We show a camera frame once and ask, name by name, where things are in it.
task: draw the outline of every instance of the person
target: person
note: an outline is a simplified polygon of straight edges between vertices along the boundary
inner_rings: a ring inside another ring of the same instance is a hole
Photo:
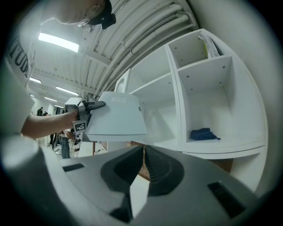
[[[35,50],[41,25],[51,19],[63,24],[87,24],[99,15],[105,0],[49,0],[34,5],[32,11],[18,15],[0,63],[0,101],[5,106],[0,132],[20,134],[33,139],[73,127],[78,112],[50,117],[31,115],[34,101],[27,93],[28,83],[36,63]]]
[[[50,143],[49,145],[53,145],[53,138],[54,138],[54,133],[53,134],[50,134]]]
[[[61,153],[62,158],[70,158],[70,146],[69,140],[71,139],[74,144],[78,144],[80,139],[76,140],[74,135],[71,133],[71,129],[66,129],[60,133]]]
[[[43,107],[37,110],[37,116],[42,116]]]

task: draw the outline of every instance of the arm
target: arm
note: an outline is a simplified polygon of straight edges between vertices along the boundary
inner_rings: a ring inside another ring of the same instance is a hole
[[[70,129],[76,115],[77,111],[49,117],[30,115],[23,125],[22,134],[35,139]]]

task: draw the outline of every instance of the paper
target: paper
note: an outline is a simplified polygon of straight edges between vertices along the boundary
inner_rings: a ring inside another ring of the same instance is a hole
[[[201,33],[199,35],[199,38],[201,38],[204,41],[204,44],[205,44],[206,49],[207,49],[207,58],[208,59],[210,59],[212,57],[220,56],[217,49],[216,49],[216,46],[213,43],[212,38],[209,35]]]

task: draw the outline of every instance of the ceiling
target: ceiling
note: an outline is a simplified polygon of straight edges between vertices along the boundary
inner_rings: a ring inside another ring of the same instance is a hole
[[[73,52],[62,47],[38,41],[36,49],[36,67],[32,77],[41,80],[42,84],[30,81],[29,91],[36,98],[52,98],[64,104],[72,94],[56,89],[56,86],[79,93],[82,98],[97,98],[100,91],[110,91],[115,87],[115,81],[128,68],[132,68],[140,60],[156,50],[166,42],[198,29],[195,18],[186,0],[111,0],[112,13],[116,14],[117,23],[106,30],[100,25],[80,28],[77,25],[60,24],[57,20],[50,20],[42,26],[42,33],[54,35],[77,43],[79,52]],[[170,9],[170,5],[179,4],[182,10],[156,20],[159,15]],[[148,44],[143,46],[127,62],[121,61],[145,37],[157,28],[170,23],[172,20],[189,13],[189,20],[180,23],[161,33]],[[125,50],[121,57],[117,53],[123,44],[134,36],[140,29],[147,27],[138,39]]]

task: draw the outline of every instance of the white wall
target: white wall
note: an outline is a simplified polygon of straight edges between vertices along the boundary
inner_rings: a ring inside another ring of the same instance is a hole
[[[268,156],[257,194],[272,189],[282,171],[283,63],[276,36],[250,5],[234,0],[188,0],[200,28],[222,39],[242,59],[262,95],[268,118]]]
[[[50,115],[56,114],[56,111],[55,111],[56,108],[57,108],[57,107],[54,107],[53,104],[49,104],[48,110],[47,110],[48,114],[50,114]]]
[[[54,111],[55,107],[54,104],[51,104],[49,101],[41,100],[32,97],[34,100],[34,110],[35,110],[35,115],[37,113],[37,110],[43,107],[43,113],[44,111],[48,112],[48,114],[54,115],[56,112]]]

